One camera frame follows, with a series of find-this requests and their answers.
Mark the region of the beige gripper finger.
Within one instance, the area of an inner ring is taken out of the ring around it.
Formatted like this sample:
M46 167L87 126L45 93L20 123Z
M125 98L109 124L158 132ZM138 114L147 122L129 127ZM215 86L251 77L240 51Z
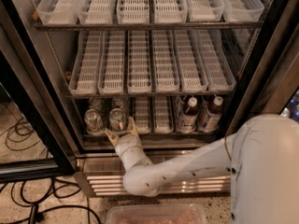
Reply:
M109 139L112 146L115 147L118 144L119 137L109 129L105 129L105 134L107 135L107 138Z
M128 133L137 135L137 128L135 126L134 119L132 117L129 117L128 120L129 120Z

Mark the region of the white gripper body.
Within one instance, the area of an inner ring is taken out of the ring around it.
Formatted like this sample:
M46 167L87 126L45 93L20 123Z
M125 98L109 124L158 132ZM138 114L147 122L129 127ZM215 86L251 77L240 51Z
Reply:
M127 150L142 148L141 139L138 135L128 133L118 139L114 148L116 153L121 157Z

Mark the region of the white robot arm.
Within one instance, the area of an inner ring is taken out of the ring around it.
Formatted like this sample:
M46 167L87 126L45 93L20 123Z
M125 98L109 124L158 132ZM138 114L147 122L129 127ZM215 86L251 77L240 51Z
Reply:
M298 122L256 116L234 134L157 164L129 122L123 136L105 130L125 169L128 193L151 197L175 181L228 175L232 224L299 224Z

